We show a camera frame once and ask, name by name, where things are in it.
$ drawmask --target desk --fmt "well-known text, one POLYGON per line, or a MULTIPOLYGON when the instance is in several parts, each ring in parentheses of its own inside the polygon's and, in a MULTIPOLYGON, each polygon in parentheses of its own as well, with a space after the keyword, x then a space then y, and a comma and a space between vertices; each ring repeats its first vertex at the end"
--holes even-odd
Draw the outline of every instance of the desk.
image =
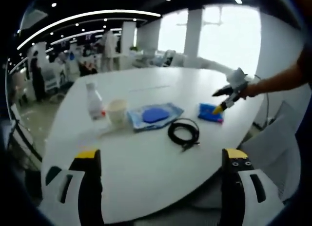
MULTIPOLYGON (((42 186, 53 165, 69 168, 82 149, 78 141, 95 124, 87 112, 86 82, 94 81, 105 104, 116 98, 129 108, 173 102, 182 117, 198 123, 200 146, 181 152, 165 127, 134 133, 131 129, 93 141, 101 150, 102 216, 105 223, 142 217, 161 210, 191 193, 221 167, 223 148, 236 148, 251 127, 263 96, 239 100, 225 111, 222 125, 197 119, 201 102, 219 104, 225 96, 211 97, 227 84, 222 73, 207 69, 146 68, 79 78, 60 105, 46 143, 42 186)), ((104 126, 106 119, 99 124, 104 126)))

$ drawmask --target blue object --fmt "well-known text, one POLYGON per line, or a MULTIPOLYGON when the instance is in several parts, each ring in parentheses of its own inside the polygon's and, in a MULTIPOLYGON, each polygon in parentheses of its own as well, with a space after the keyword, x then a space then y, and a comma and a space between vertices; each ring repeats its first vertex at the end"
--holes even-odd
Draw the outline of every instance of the blue object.
POLYGON ((74 60, 74 59, 75 59, 74 53, 70 52, 70 54, 69 54, 69 59, 70 59, 70 60, 74 60))
POLYGON ((215 105, 201 103, 199 105, 199 115, 198 118, 218 123, 223 123, 223 113, 218 113, 216 115, 212 114, 215 105))
POLYGON ((140 132, 161 129, 170 124, 173 120, 177 119, 179 116, 181 116, 183 112, 184 112, 183 109, 177 107, 173 103, 165 103, 165 104, 147 105, 137 109, 129 110, 128 117, 132 122, 133 129, 136 132, 140 132), (143 120, 144 112, 154 108, 166 111, 168 113, 168 117, 160 121, 156 121, 154 123, 146 123, 143 120))
POLYGON ((169 112, 162 108, 150 108, 145 110, 142 114, 143 121, 150 124, 167 119, 168 117, 169 112))

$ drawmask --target black cord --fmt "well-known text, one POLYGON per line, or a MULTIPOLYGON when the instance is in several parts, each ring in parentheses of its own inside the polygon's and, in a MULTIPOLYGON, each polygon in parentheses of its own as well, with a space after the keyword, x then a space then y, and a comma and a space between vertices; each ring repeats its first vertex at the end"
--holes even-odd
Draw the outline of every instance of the black cord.
MULTIPOLYGON (((262 78, 261 77, 259 77, 258 75, 254 75, 255 77, 257 77, 257 78, 259 78, 259 80, 262 80, 262 78)), ((267 95, 267 115, 266 115, 266 119, 265 119, 265 122, 264 122, 264 128, 267 126, 267 123, 268 123, 268 118, 269 118, 269 93, 266 93, 266 95, 267 95)))
POLYGON ((170 126, 168 128, 168 136, 170 137, 170 139, 174 143, 176 143, 178 145, 181 145, 184 150, 187 150, 187 149, 191 148, 193 145, 199 144, 199 142, 198 142, 198 139, 199 139, 199 127, 191 119, 188 119, 188 118, 178 118, 178 119, 174 120, 170 124, 170 126), (188 120, 188 121, 191 121, 195 126, 190 125, 190 124, 186 124, 186 123, 177 122, 178 120, 188 120), (176 136, 175 135, 175 131, 177 131, 179 129, 185 129, 185 130, 189 131, 190 134, 192 135, 192 138, 189 139, 189 140, 184 140, 184 139, 181 139, 178 136, 176 136))

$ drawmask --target ceiling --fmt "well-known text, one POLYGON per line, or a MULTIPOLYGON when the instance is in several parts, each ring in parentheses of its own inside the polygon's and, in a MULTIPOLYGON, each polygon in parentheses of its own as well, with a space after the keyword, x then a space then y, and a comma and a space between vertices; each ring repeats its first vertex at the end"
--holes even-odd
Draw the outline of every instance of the ceiling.
MULTIPOLYGON (((182 8, 201 8, 206 4, 236 4, 234 0, 25 0, 25 2, 28 3, 28 7, 24 5, 21 9, 24 9, 24 11, 26 10, 26 13, 23 19, 17 19, 17 25, 15 31, 13 32, 13 39, 10 41, 9 45, 11 47, 11 54, 9 54, 9 56, 11 57, 13 63, 18 63, 21 60, 20 53, 22 54, 22 57, 26 56, 27 50, 31 46, 32 42, 36 43, 39 41, 46 41, 49 46, 51 42, 60 39, 61 36, 67 37, 82 33, 82 29, 84 29, 85 32, 99 30, 103 29, 104 25, 106 25, 106 29, 121 28, 122 23, 125 20, 133 19, 137 19, 137 27, 140 27, 147 22, 158 19, 158 17, 154 16, 129 13, 112 13, 81 17, 64 22, 46 30, 45 32, 42 32, 30 42, 25 44, 19 51, 16 50, 17 46, 19 46, 36 31, 52 24, 53 22, 73 15, 108 9, 140 10, 164 15, 182 8), (36 13, 36 17, 28 16, 34 11, 39 12, 36 13), (23 26, 27 29, 23 29, 23 27, 21 27, 21 31, 17 34, 16 31, 19 29, 18 27, 22 20, 32 21, 35 24, 29 28, 23 23, 23 26)), ((243 4, 259 7, 262 12, 276 16, 292 26, 297 26, 290 13, 285 9, 282 2, 279 0, 242 0, 242 2, 243 4)))

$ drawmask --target hand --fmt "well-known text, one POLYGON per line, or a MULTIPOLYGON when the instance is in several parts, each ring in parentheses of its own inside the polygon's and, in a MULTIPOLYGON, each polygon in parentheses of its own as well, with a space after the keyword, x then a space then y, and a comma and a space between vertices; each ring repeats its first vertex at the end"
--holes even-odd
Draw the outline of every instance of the hand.
POLYGON ((239 96, 243 99, 246 99, 247 97, 255 97, 259 93, 257 92, 257 86, 256 84, 249 84, 244 90, 242 90, 239 94, 239 96))

